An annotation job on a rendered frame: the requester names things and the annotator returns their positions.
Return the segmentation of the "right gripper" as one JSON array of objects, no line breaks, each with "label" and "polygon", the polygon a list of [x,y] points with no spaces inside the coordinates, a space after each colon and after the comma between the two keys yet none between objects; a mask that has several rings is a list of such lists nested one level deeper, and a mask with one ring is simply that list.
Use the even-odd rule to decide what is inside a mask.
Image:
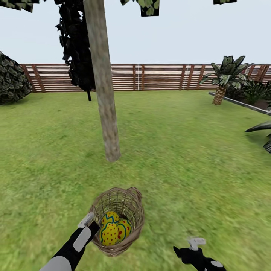
[{"label": "right gripper", "polygon": [[182,259],[184,264],[192,264],[198,270],[196,260],[199,256],[204,256],[201,248],[198,248],[198,251],[193,251],[189,248],[178,249],[177,247],[173,246],[173,249],[178,258]]}]

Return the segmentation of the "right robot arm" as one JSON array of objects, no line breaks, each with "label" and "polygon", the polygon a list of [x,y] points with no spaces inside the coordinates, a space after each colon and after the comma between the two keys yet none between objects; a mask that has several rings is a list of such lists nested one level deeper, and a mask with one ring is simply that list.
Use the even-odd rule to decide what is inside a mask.
[{"label": "right robot arm", "polygon": [[221,263],[204,257],[202,249],[198,247],[206,244],[204,238],[190,238],[188,243],[191,244],[189,248],[178,249],[173,246],[176,255],[184,264],[192,264],[198,271],[226,271]]}]

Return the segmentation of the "wicker basket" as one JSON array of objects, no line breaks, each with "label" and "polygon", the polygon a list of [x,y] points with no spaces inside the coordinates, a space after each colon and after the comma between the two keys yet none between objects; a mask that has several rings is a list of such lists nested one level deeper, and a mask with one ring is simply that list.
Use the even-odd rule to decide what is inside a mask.
[{"label": "wicker basket", "polygon": [[[135,190],[136,194],[132,191]],[[116,192],[116,193],[114,193]],[[104,210],[104,205],[106,205],[103,201],[105,199],[108,199],[108,209],[111,210],[114,207],[112,206],[112,194],[114,193],[114,196],[123,197],[123,203],[122,207],[120,208],[119,205],[115,206],[114,212],[119,215],[120,219],[126,219],[128,220],[132,225],[132,233],[128,235],[122,242],[119,242],[118,244],[112,245],[112,246],[104,246],[100,242],[99,238],[99,232],[102,228],[102,219],[104,215],[107,213],[106,210]],[[127,197],[131,196],[129,199],[129,202],[127,202]],[[104,199],[104,198],[105,199]],[[140,232],[143,229],[144,223],[145,223],[145,213],[144,209],[141,203],[142,194],[136,187],[132,186],[128,189],[122,189],[122,188],[111,188],[108,191],[104,191],[101,193],[92,203],[89,212],[94,212],[94,217],[89,221],[87,224],[87,227],[91,225],[93,221],[96,221],[96,223],[99,225],[100,230],[94,235],[93,239],[90,240],[91,243],[99,248],[106,256],[108,257],[118,257],[120,256],[124,251],[126,251],[132,243],[134,243],[140,235]],[[98,203],[99,202],[99,203]],[[98,206],[96,206],[98,203]],[[134,206],[135,205],[135,206]],[[127,208],[126,208],[127,206]],[[101,211],[99,210],[101,209]],[[130,216],[131,213],[132,217],[129,219],[128,216]]]}]

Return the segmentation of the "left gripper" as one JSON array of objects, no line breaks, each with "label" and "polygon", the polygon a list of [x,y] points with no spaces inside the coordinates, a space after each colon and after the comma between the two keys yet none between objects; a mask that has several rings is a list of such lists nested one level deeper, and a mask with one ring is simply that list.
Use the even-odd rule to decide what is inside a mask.
[{"label": "left gripper", "polygon": [[91,239],[93,239],[94,235],[100,230],[99,225],[96,223],[96,221],[93,221],[91,225],[88,227],[91,231]]}]

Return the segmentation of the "easter egg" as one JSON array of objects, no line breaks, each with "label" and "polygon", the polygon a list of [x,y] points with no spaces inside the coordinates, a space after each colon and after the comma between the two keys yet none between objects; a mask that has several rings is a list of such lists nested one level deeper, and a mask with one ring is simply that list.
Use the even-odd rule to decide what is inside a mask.
[{"label": "easter egg", "polygon": [[101,226],[103,226],[105,223],[108,223],[108,222],[114,222],[117,226],[119,221],[120,221],[119,215],[115,213],[113,210],[109,210],[104,215]]},{"label": "easter egg", "polygon": [[119,235],[117,239],[118,242],[122,242],[128,235],[132,233],[132,225],[126,219],[120,220],[117,224],[117,228],[119,230]]},{"label": "easter egg", "polygon": [[119,230],[114,222],[105,223],[100,232],[100,242],[104,246],[112,246],[117,243]]}]

